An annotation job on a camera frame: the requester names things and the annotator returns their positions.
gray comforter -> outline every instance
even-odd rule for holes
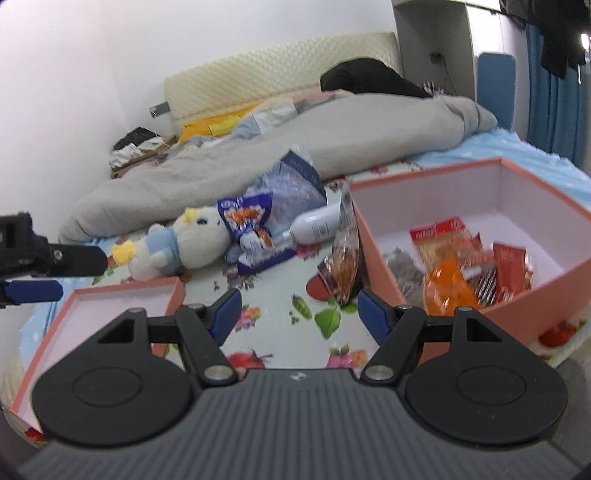
[[[496,126],[472,100],[365,94],[309,110],[251,140],[178,148],[159,167],[138,167],[86,196],[61,228],[60,241],[120,235],[172,219],[185,207],[237,196],[294,144],[307,150],[322,179],[347,175],[431,150],[445,150]]]

wall outlet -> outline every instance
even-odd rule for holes
[[[431,60],[431,63],[441,63],[443,62],[443,55],[438,51],[434,51],[429,54],[429,59]]]
[[[154,105],[150,107],[150,115],[152,118],[156,118],[157,116],[164,115],[170,111],[170,107],[168,102],[159,103],[158,105]]]

white bottle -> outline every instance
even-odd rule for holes
[[[314,245],[330,240],[339,227],[340,202],[298,215],[289,230],[273,238],[277,248]]]

blue bedsheet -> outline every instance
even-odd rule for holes
[[[423,168],[430,168],[492,157],[504,157],[519,164],[591,210],[591,178],[587,174],[580,171],[569,160],[560,158],[558,155],[547,154],[523,143],[517,134],[505,130],[499,129],[474,135],[451,150],[424,153],[411,160]],[[94,245],[99,245],[110,254],[114,243],[115,238],[110,238],[97,240]],[[61,301],[35,307],[33,316],[21,330],[20,353],[25,369],[56,313],[72,290],[87,287],[91,282],[90,278],[64,279],[62,281],[64,296]]]

pink box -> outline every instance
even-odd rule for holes
[[[534,259],[532,290],[482,310],[522,343],[591,300],[591,212],[504,159],[431,168],[351,184],[371,289],[391,305],[405,303],[382,259],[400,247],[423,262],[412,228],[459,216],[468,230],[525,247]],[[446,346],[430,347],[430,358]]]
[[[80,288],[72,292],[35,352],[18,387],[11,412],[40,432],[30,398],[43,372],[127,309],[145,308],[149,317],[171,315],[182,305],[184,295],[184,286],[177,277]],[[165,348],[166,345],[153,344],[152,353],[163,356]]]

